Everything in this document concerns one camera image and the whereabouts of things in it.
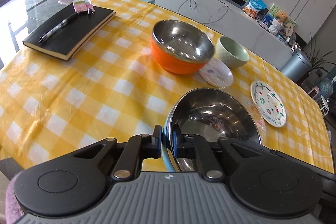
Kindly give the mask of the blue steel bowl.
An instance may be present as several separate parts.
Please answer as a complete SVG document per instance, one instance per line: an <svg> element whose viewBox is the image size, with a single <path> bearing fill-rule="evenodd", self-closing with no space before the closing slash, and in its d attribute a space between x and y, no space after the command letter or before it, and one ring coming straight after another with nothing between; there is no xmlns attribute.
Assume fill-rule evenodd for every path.
<svg viewBox="0 0 336 224"><path fill-rule="evenodd" d="M182 134L201 135L216 143L218 138L254 141L261 144L266 125L252 99L234 88L197 88L187 92L171 108L163 126L162 157L170 172L190 172L190 159L175 158L173 125Z"/></svg>

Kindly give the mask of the small white patterned plate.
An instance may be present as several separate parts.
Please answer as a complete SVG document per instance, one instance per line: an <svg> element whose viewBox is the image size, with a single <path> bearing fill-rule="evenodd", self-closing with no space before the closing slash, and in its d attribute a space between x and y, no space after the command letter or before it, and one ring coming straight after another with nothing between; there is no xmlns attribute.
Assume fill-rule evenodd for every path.
<svg viewBox="0 0 336 224"><path fill-rule="evenodd" d="M199 74L208 84L217 88L228 88L234 82L229 67L214 57L199 70Z"/></svg>

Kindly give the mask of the white fruit painted plate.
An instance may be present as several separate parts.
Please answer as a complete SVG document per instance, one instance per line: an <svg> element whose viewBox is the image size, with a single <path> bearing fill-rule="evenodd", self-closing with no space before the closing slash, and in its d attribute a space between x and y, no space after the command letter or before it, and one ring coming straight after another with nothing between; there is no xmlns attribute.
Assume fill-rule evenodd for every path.
<svg viewBox="0 0 336 224"><path fill-rule="evenodd" d="M280 96L263 81L254 81L250 85L252 101L261 116L273 127L283 127L286 123L286 111Z"/></svg>

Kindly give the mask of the orange steel bowl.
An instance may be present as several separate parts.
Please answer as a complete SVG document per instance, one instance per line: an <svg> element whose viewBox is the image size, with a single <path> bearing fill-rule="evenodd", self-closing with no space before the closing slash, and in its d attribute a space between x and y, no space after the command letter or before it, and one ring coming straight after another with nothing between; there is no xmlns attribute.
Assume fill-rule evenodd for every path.
<svg viewBox="0 0 336 224"><path fill-rule="evenodd" d="M151 54L170 73L189 75L214 56L212 40L200 29L180 20L161 20L151 32Z"/></svg>

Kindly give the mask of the light green ceramic bowl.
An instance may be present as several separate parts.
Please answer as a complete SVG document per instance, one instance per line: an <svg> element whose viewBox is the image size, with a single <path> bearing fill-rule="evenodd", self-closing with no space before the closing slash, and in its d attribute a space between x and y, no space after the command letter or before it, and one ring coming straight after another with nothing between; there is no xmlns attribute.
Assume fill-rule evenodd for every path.
<svg viewBox="0 0 336 224"><path fill-rule="evenodd" d="M242 67L250 60L247 50L240 43L226 36L218 39L215 54L230 69Z"/></svg>

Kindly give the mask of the yellow checkered tablecloth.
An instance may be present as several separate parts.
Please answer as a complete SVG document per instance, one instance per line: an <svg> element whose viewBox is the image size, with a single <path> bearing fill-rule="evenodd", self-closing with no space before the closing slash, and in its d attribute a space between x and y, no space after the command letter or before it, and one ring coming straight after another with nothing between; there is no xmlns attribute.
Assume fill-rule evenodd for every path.
<svg viewBox="0 0 336 224"><path fill-rule="evenodd" d="M138 0L93 0L116 11L69 61L29 48L1 70L1 159L24 169L109 136L127 141L163 125L189 90L210 87L199 75L173 75L151 55L151 30L164 19L190 23L214 43L220 34L174 12ZM250 98L250 84L268 83L280 96L286 125L266 123L262 144L334 173L327 129L318 104L270 63L247 50L233 70L233 88Z"/></svg>

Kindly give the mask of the black notebook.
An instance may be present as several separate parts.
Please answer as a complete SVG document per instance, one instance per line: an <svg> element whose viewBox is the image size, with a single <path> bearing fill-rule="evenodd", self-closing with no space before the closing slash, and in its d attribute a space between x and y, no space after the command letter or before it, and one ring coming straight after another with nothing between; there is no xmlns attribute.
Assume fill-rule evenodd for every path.
<svg viewBox="0 0 336 224"><path fill-rule="evenodd" d="M73 5L68 5L30 33L23 40L23 45L61 60L69 60L83 44L116 15L114 10L93 7L94 14L88 16L85 12L79 13L73 22L67 24L49 37L46 42L40 44L39 39L43 34L75 12Z"/></svg>

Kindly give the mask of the grey trash can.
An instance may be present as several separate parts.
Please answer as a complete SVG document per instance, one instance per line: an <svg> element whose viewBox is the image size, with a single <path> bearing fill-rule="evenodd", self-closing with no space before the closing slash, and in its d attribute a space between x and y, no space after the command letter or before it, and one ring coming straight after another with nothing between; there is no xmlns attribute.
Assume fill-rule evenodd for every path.
<svg viewBox="0 0 336 224"><path fill-rule="evenodd" d="M298 82L312 68L310 60L303 51L294 51L280 72L293 82Z"/></svg>

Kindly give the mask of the white round stool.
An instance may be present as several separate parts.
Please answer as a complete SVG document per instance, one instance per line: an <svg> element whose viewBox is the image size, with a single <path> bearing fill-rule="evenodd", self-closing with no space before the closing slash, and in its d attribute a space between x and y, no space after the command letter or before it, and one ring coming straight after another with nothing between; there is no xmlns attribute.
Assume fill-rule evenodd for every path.
<svg viewBox="0 0 336 224"><path fill-rule="evenodd" d="M320 96L317 102L319 104L319 108L320 108L322 115L326 116L329 112L329 106L327 104L327 100L323 96Z"/></svg>

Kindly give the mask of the black pen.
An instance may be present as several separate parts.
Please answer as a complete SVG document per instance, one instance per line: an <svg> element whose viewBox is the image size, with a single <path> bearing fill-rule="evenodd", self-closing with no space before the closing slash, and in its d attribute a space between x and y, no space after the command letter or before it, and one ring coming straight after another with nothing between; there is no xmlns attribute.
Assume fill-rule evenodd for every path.
<svg viewBox="0 0 336 224"><path fill-rule="evenodd" d="M39 39L39 43L43 44L44 42L46 42L49 39L49 37L51 37L55 32L65 27L67 24L70 24L71 22L73 22L78 17L78 15L79 14L77 12L74 12L72 15L62 20L59 24L54 26L51 30L43 34Z"/></svg>

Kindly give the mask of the blue water jug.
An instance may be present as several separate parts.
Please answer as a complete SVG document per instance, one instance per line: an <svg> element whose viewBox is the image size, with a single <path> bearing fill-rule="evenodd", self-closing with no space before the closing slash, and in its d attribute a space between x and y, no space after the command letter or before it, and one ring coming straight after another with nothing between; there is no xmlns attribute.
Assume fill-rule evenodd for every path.
<svg viewBox="0 0 336 224"><path fill-rule="evenodd" d="M333 95L334 92L334 81L328 79L327 77L323 78L317 85L319 88L319 93L323 98L328 99Z"/></svg>

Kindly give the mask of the green potted plant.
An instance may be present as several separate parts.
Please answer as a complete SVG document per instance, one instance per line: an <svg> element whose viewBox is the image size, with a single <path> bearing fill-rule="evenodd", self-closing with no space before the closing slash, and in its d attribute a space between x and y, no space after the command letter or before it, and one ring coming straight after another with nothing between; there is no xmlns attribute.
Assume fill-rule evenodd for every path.
<svg viewBox="0 0 336 224"><path fill-rule="evenodd" d="M329 71L327 71L323 67L323 65L325 64L335 65L335 61L329 61L327 59L328 56L334 53L334 50L320 55L321 50L316 50L316 43L317 43L316 39L314 39L312 37L312 34L310 34L309 50L308 51L303 50L303 53L308 58L308 61L311 64L311 68L308 70L308 73L311 73L312 71L315 71L317 69L320 69L328 73Z"/></svg>

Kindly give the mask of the pink binder clips pack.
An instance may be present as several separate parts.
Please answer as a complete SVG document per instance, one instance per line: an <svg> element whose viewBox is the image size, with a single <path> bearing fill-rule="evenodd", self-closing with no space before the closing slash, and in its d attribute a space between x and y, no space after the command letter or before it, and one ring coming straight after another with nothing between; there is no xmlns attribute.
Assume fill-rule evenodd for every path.
<svg viewBox="0 0 336 224"><path fill-rule="evenodd" d="M72 2L74 11L78 14L85 12L88 16L95 13L91 0L75 0Z"/></svg>

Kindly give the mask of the blue snack bag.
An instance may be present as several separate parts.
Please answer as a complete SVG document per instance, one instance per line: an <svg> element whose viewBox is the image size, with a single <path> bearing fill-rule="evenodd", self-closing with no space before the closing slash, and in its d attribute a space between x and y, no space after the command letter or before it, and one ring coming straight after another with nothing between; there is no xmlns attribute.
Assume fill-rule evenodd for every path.
<svg viewBox="0 0 336 224"><path fill-rule="evenodd" d="M263 0L249 0L243 7L243 11L251 18L255 18L264 9L266 9L266 3Z"/></svg>

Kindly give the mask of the teddy bear toy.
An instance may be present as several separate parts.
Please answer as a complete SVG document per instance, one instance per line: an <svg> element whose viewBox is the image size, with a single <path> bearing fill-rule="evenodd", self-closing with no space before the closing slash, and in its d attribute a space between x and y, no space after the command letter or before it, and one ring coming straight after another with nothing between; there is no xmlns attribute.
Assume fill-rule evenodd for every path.
<svg viewBox="0 0 336 224"><path fill-rule="evenodd" d="M275 18L280 24L284 24L288 20L288 15L284 11L278 10Z"/></svg>

